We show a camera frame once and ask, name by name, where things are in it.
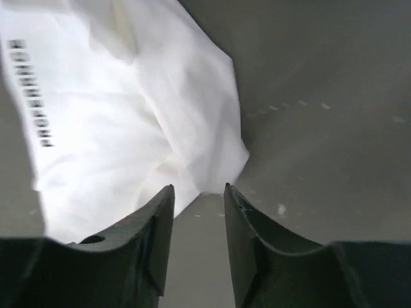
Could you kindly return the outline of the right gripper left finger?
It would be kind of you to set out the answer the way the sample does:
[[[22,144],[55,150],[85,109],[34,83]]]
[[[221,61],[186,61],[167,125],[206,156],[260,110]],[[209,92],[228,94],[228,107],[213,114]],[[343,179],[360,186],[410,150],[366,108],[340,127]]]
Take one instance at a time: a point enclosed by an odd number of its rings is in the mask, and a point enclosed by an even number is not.
[[[164,294],[175,191],[81,243],[1,239],[2,307],[157,307]]]

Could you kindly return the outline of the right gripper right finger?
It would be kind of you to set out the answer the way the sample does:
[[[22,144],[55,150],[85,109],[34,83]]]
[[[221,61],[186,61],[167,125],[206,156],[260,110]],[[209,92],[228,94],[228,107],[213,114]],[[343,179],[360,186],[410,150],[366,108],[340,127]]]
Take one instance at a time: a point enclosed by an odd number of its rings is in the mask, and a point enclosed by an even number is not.
[[[319,244],[224,191],[236,307],[409,307],[408,241]]]

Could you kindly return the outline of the white underwear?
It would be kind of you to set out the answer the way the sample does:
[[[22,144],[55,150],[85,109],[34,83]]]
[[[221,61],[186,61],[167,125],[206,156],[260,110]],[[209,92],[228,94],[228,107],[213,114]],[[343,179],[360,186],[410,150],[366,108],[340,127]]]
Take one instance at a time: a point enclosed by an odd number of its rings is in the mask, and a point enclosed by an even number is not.
[[[62,243],[166,185],[179,215],[249,158],[232,59],[178,1],[2,1],[1,63]]]

